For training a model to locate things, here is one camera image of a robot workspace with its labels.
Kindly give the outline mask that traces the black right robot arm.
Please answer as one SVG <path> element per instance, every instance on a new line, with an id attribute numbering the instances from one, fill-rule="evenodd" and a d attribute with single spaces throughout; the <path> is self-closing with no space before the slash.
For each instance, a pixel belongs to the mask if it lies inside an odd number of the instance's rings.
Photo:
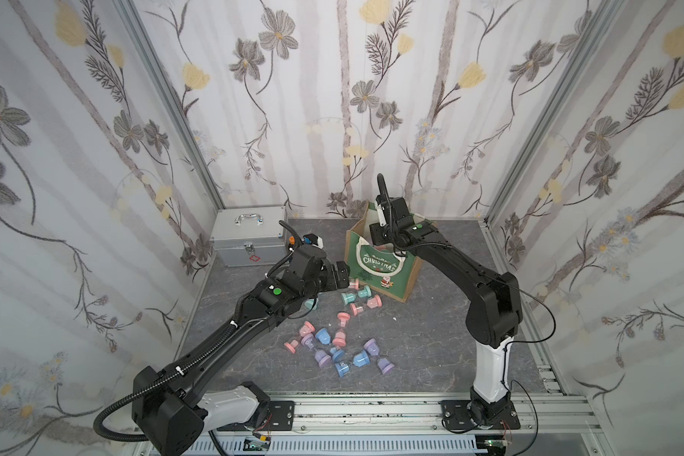
<path id="1" fill-rule="evenodd" d="M 442 426 L 462 434 L 503 425 L 515 412 L 508 380 L 512 348 L 524 319 L 518 279 L 499 274 L 449 242 L 428 220 L 418 222 L 403 198 L 392 198 L 377 176 L 379 222 L 370 225 L 374 245 L 420 258 L 451 280 L 469 300 L 465 326 L 476 342 L 476 375 L 469 401 L 442 406 Z"/>

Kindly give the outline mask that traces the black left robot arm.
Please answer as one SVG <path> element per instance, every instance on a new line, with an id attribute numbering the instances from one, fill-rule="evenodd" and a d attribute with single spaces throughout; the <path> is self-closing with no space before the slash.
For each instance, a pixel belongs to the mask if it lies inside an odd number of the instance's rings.
<path id="1" fill-rule="evenodd" d="M 350 267 L 331 262 L 320 247 L 294 246 L 249 292 L 231 317 L 185 356 L 161 370 L 136 375 L 133 392 L 95 417 L 94 432 L 110 441 L 150 442 L 163 455 L 181 455 L 205 432 L 220 427 L 220 414 L 201 402 L 209 382 L 254 340 L 277 328 L 304 301 L 345 289 Z"/>

